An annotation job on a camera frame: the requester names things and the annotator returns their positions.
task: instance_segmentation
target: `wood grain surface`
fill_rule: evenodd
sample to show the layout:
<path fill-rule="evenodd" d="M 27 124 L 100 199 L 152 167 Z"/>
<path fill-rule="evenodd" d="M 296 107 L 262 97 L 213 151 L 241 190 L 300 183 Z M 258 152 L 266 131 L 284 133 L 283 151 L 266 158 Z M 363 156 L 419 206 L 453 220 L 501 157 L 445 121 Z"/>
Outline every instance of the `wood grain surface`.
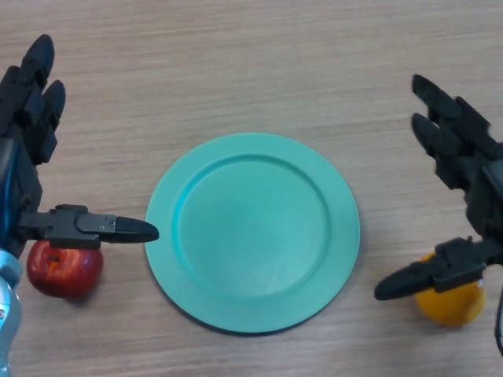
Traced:
<path fill-rule="evenodd" d="M 190 322 L 157 288 L 142 246 L 104 246 L 85 305 L 25 278 L 14 376 L 501 375 L 493 327 L 501 272 L 461 330 L 411 299 L 376 302 L 386 274 L 473 234 L 460 192 L 433 174 L 409 128 L 421 73 L 486 116 L 503 140 L 501 0 L 2 0 L 0 71 L 42 33 L 68 92 L 44 209 L 85 203 L 143 218 L 164 171 L 218 135 L 267 131 L 317 149 L 362 218 L 358 266 L 322 313 L 285 333 L 238 338 Z"/>

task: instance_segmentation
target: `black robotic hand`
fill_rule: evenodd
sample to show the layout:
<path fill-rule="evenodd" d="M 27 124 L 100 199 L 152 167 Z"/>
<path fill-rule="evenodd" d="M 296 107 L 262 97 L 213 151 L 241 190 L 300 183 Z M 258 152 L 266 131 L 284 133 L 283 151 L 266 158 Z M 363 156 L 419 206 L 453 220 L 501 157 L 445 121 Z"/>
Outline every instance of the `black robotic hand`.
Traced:
<path fill-rule="evenodd" d="M 55 247 L 99 248 L 109 243 L 144 243 L 159 237 L 144 221 L 91 214 L 84 206 L 61 205 L 40 214 L 42 187 L 36 167 L 56 148 L 55 131 L 64 109 L 61 81 L 44 92 L 54 62 L 53 41 L 42 35 L 20 67 L 0 82 L 0 248 L 19 258 L 27 240 Z"/>
<path fill-rule="evenodd" d="M 451 98 L 433 82 L 413 77 L 413 92 L 428 106 L 428 117 L 414 114 L 412 128 L 435 173 L 450 189 L 462 189 L 466 216 L 482 241 L 456 238 L 441 243 L 426 262 L 415 262 L 383 279 L 378 300 L 437 292 L 482 278 L 483 270 L 503 264 L 503 145 L 489 135 L 490 124 L 463 98 Z M 501 303 L 496 338 L 501 347 Z"/>

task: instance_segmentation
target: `orange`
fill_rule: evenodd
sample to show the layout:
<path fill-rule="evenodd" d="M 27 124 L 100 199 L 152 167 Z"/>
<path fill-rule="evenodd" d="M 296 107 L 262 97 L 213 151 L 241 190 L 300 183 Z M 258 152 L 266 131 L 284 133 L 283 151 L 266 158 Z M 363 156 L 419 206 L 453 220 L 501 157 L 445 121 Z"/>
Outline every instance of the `orange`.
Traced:
<path fill-rule="evenodd" d="M 434 254 L 424 256 L 425 261 Z M 414 295 L 416 304 L 426 316 L 442 326 L 460 327 L 469 324 L 482 312 L 486 303 L 483 281 L 437 293 L 428 289 Z"/>

